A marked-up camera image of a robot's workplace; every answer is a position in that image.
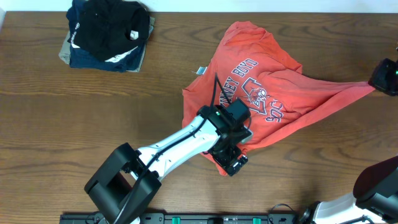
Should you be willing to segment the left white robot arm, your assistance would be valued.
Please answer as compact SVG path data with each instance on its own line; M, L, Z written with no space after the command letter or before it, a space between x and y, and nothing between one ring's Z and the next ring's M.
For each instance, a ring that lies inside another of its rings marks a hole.
M252 136L247 106L203 106L185 128L150 146L117 147L85 185L108 223L133 223L160 189L162 179L191 157L205 153L232 176L248 159L238 147Z

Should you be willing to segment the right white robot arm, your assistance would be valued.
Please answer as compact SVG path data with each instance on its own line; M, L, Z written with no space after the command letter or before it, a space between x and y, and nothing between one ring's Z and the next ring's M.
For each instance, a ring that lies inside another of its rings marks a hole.
M362 171L353 191L336 200L315 202L300 223L397 223L397 157Z

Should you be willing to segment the red printed t-shirt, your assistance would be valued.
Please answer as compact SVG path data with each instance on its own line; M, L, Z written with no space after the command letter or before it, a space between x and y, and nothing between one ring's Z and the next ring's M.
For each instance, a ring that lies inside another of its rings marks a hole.
M183 89L183 121L211 101L227 106L241 99L251 110L252 139L243 154L286 138L374 91L367 82L336 83L302 73L272 33L249 21L226 30L204 74Z

